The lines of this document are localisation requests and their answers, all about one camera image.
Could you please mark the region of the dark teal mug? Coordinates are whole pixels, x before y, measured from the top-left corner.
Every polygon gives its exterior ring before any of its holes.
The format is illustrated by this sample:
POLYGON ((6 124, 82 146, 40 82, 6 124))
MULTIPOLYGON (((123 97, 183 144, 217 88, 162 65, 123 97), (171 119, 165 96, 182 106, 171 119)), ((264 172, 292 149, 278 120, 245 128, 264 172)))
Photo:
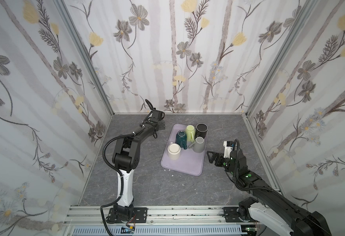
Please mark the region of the dark teal mug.
POLYGON ((178 144, 182 149, 187 149, 187 134, 184 130, 180 130, 176 134, 175 143, 178 144))

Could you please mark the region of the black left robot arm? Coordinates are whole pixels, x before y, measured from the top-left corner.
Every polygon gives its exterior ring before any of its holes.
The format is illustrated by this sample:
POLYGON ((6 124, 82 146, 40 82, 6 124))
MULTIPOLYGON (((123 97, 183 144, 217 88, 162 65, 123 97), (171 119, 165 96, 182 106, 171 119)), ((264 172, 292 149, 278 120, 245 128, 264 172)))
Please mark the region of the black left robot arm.
POLYGON ((105 164, 117 173, 117 198, 110 204, 101 206, 101 214, 105 207, 111 207, 105 223, 118 221, 130 222, 136 216, 134 210, 133 177, 134 170, 140 162, 141 145, 149 137, 158 138, 157 132, 165 129, 165 113, 153 108, 140 124, 139 128, 129 134, 119 135, 109 140, 103 147, 102 158, 105 164))

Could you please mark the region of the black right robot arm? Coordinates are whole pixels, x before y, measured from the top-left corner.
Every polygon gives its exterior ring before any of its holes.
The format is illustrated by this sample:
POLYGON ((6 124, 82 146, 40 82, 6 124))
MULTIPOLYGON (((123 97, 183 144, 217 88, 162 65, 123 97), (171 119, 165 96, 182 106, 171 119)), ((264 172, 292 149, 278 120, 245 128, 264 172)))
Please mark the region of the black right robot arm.
POLYGON ((223 153, 207 151, 210 163, 223 167, 230 181, 240 191, 251 194, 239 202, 238 217, 256 220, 281 236, 330 236, 331 231, 323 215, 309 212, 270 187, 247 166, 241 149, 223 153))

